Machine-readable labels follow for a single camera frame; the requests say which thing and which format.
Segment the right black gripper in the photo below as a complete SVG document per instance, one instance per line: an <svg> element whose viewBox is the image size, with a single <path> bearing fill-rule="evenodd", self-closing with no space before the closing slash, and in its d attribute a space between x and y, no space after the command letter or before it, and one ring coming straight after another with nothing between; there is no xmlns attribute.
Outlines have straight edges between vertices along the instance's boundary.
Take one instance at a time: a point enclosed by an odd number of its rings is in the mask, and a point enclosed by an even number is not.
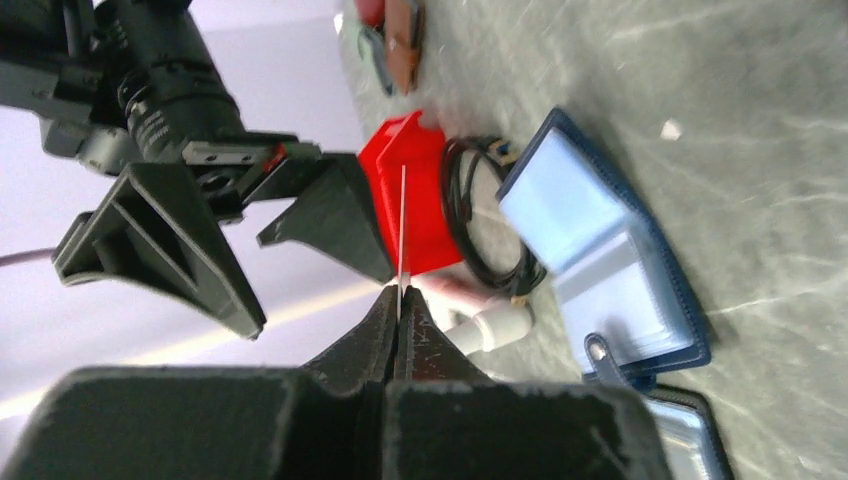
<svg viewBox="0 0 848 480"><path fill-rule="evenodd" d="M295 197L325 160L294 134L246 129L187 2L3 2L1 102L38 117L45 153L119 175L53 251L63 284L124 281L260 335L213 212Z"/></svg>

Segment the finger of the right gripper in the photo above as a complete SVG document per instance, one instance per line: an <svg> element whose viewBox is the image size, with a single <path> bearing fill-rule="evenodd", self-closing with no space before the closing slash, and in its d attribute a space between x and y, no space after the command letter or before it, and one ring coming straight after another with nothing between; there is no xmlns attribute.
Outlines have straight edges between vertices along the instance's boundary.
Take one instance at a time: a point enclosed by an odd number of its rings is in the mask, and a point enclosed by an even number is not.
<svg viewBox="0 0 848 480"><path fill-rule="evenodd" d="M329 153L311 174L292 205L258 233L258 244L297 242L377 282L393 279L396 267L357 155Z"/></svg>

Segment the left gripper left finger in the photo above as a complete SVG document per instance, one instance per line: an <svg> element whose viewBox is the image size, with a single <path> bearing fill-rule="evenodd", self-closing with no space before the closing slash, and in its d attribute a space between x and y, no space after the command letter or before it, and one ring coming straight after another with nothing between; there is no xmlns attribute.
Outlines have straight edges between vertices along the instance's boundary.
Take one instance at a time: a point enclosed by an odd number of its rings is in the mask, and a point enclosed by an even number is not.
<svg viewBox="0 0 848 480"><path fill-rule="evenodd" d="M5 479L374 479L386 288L301 368L90 367L35 408Z"/></svg>

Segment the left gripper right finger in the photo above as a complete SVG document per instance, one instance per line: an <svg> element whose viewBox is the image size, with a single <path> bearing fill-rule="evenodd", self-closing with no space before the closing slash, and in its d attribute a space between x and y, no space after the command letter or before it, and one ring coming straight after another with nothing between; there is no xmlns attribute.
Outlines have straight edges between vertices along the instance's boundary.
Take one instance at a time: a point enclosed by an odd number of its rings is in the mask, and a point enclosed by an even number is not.
<svg viewBox="0 0 848 480"><path fill-rule="evenodd" d="M623 387L393 381L390 479L669 479L658 429Z"/></svg>

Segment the gold striped credit card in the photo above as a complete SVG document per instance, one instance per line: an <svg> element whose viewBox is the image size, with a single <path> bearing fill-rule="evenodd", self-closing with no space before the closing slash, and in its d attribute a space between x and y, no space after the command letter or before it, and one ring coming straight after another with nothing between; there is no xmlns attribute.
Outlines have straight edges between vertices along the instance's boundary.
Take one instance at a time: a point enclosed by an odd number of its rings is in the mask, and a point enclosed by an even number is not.
<svg viewBox="0 0 848 480"><path fill-rule="evenodd" d="M398 266L397 266L397 320L402 319L403 297L406 289L405 240L406 240L406 204L407 204L407 166L401 166L399 221L398 221Z"/></svg>

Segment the blue card holder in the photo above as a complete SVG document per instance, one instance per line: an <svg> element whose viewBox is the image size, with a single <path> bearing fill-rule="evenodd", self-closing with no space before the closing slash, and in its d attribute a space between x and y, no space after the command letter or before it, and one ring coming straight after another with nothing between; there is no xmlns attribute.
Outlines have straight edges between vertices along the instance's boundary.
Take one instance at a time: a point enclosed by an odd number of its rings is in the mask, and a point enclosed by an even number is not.
<svg viewBox="0 0 848 480"><path fill-rule="evenodd" d="M497 199L549 274L585 381L650 391L661 373L711 362L706 316L658 220L563 109Z"/></svg>

